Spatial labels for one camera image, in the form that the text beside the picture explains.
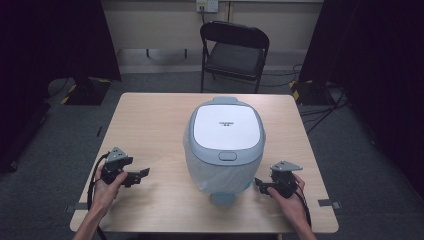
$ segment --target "electrical outlet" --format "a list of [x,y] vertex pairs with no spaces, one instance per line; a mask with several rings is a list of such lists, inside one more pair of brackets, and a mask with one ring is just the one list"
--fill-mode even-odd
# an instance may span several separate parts
[[201,8],[203,7],[203,12],[207,12],[208,0],[196,0],[196,11],[202,12]]
[[207,12],[218,12],[218,0],[208,0]]

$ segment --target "white plastic container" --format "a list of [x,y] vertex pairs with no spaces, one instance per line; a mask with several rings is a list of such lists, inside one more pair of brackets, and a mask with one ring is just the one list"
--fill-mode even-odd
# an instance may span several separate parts
[[265,146],[258,113],[234,97],[217,97],[193,112],[184,134],[191,178],[216,205],[232,204],[256,174]]

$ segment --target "hand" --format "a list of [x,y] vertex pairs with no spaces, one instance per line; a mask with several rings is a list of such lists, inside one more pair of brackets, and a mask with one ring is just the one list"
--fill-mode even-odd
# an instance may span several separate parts
[[103,217],[106,215],[110,206],[112,206],[113,200],[118,195],[119,187],[125,178],[127,178],[128,173],[121,172],[110,185],[107,185],[103,180],[99,180],[102,169],[103,165],[99,166],[95,175],[96,184],[94,185],[94,197],[91,208],[97,209]]
[[[296,192],[303,196],[303,189],[305,187],[305,182],[296,174],[293,174],[296,182],[299,187]],[[273,197],[278,204],[280,205],[281,210],[284,215],[287,217],[295,231],[298,233],[300,239],[316,239],[312,233],[308,221],[306,220],[306,213],[303,207],[302,200],[296,195],[293,194],[290,198],[282,197],[277,190],[272,187],[267,189],[271,197]]]

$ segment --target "white lid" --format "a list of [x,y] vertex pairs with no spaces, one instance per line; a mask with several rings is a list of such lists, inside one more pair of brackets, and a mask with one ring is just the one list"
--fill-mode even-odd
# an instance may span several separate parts
[[197,144],[209,149],[248,149],[260,140],[258,120],[254,110],[248,106],[201,106],[193,130]]

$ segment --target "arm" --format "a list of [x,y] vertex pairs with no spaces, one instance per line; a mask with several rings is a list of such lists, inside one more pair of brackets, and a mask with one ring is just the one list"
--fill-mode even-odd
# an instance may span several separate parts
[[[299,184],[297,192],[300,196],[303,195],[302,190],[305,187],[305,182],[296,174],[293,174]],[[269,194],[278,202],[284,215],[287,217],[297,235],[301,240],[316,240],[311,227],[306,220],[305,210],[301,200],[293,194],[290,198],[283,198],[274,188],[267,189]]]
[[108,212],[110,206],[112,206],[113,200],[118,195],[121,183],[128,175],[128,173],[122,172],[116,177],[115,181],[107,185],[102,180],[97,181],[100,179],[102,168],[103,166],[100,166],[96,172],[93,204],[75,233],[74,240],[93,238],[97,226]]

